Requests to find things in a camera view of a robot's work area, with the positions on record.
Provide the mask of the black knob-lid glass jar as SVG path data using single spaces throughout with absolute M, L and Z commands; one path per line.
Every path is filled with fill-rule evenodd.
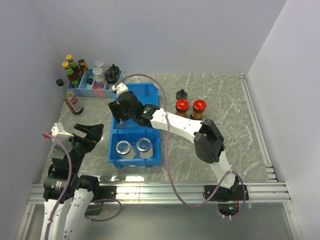
M 129 125 L 129 122 L 127 120 L 120 121 L 119 123 L 116 124 L 116 127 L 118 129 L 126 129 Z

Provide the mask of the small silver-lid glass jar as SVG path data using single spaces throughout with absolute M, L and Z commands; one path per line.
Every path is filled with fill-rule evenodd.
M 130 142 L 121 140 L 116 145 L 116 152 L 122 159 L 131 160 L 135 158 L 136 152 Z

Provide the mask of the large silver-lid glass jar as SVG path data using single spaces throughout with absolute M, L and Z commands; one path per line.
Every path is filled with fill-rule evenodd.
M 149 138 L 142 137 L 136 143 L 138 155 L 141 159 L 150 159 L 153 156 L 153 145 Z

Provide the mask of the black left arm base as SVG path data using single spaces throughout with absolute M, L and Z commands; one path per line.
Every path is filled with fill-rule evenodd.
M 92 202 L 88 205 L 85 216 L 98 216 L 103 210 L 103 202 L 97 202 L 101 199 L 115 199 L 117 187 L 115 185 L 100 185 L 98 193 L 94 195 Z

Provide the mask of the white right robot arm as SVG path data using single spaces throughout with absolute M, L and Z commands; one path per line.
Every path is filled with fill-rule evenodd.
M 183 137 L 194 144 L 197 157 L 210 165 L 218 190 L 226 200 L 238 193 L 239 178 L 232 173 L 224 145 L 224 137 L 211 119 L 193 120 L 169 113 L 153 104 L 142 104 L 131 91 L 118 94 L 108 107 L 116 123 L 132 119 L 139 126 L 164 130 Z

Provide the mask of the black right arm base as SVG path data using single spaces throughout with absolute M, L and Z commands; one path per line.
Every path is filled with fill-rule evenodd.
M 231 189 L 220 186 L 210 198 L 216 187 L 217 185 L 205 185 L 203 197 L 206 200 L 210 199 L 211 202 L 216 202 L 221 217 L 231 221 L 241 212 L 244 203 L 250 200 L 247 186 L 239 184 Z

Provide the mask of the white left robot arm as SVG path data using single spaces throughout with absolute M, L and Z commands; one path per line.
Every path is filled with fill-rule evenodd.
M 74 129 L 84 137 L 65 131 L 56 122 L 45 138 L 56 142 L 51 157 L 52 164 L 43 183 L 44 220 L 42 240 L 74 240 L 78 224 L 84 218 L 88 205 L 101 195 L 99 180 L 95 176 L 78 172 L 83 159 L 102 139 L 103 124 L 75 124 Z

